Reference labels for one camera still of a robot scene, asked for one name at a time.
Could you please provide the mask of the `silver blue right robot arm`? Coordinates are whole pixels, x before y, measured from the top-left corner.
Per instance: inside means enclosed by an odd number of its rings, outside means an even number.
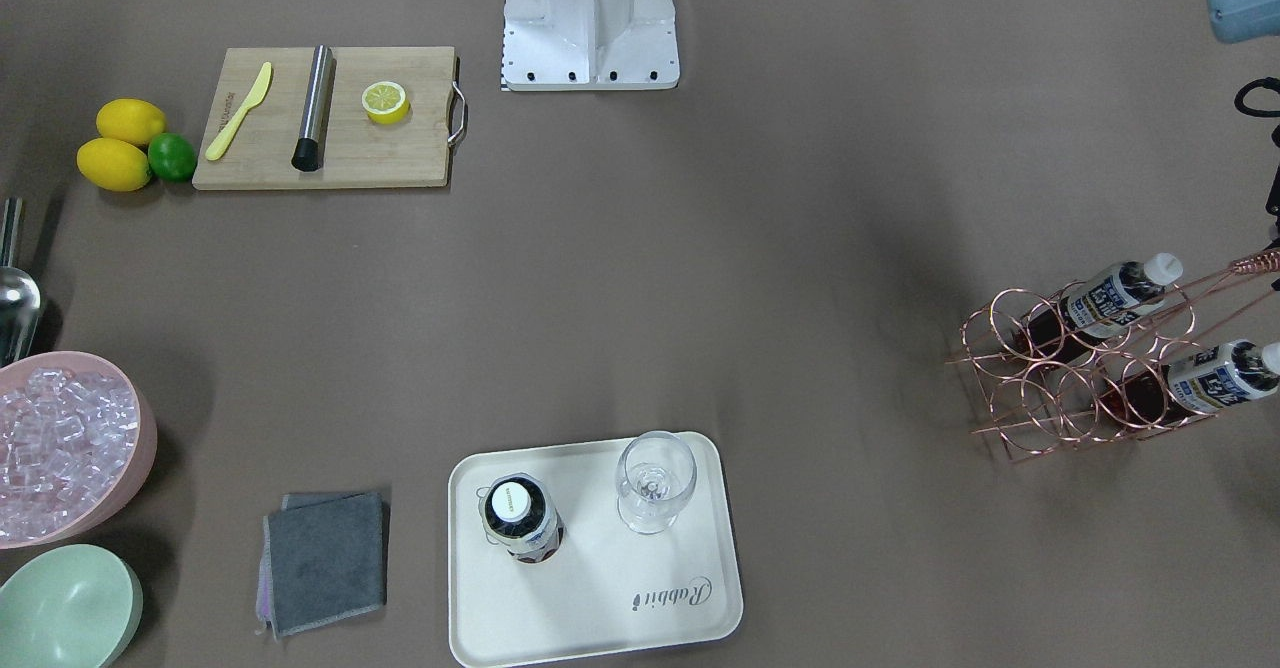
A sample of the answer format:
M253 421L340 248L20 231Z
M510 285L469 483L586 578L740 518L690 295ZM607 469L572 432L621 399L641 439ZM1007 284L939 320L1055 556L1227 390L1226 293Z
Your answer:
M1210 26L1217 42L1242 44L1247 40L1260 38L1260 36L1279 35L1279 0L1206 0ZM1254 118L1272 118L1276 122L1271 131L1271 143L1279 147L1277 107L1261 109L1251 107L1247 97L1254 90L1267 90L1277 95L1277 76L1260 77L1249 81L1238 90L1233 104L1236 113ZM1274 238L1267 244L1268 250L1276 250L1279 244L1279 170L1276 166L1274 180L1265 202L1266 212L1274 220Z

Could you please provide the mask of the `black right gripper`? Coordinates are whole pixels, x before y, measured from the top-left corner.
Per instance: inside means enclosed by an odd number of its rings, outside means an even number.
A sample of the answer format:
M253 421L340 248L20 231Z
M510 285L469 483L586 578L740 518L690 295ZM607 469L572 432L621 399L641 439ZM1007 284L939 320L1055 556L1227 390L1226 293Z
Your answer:
M1280 125L1276 125L1275 129L1271 132L1271 139L1272 139L1272 145L1275 145L1275 147L1279 148L1280 147ZM1271 216L1275 220L1275 238L1268 244L1268 248L1276 250L1276 248L1279 248L1279 244L1280 244L1280 238L1279 238L1279 227L1280 227L1280 168L1279 166L1276 166L1274 180L1272 180L1271 188L1268 189L1268 195L1267 195L1267 200L1266 200L1266 211L1268 214L1271 214Z

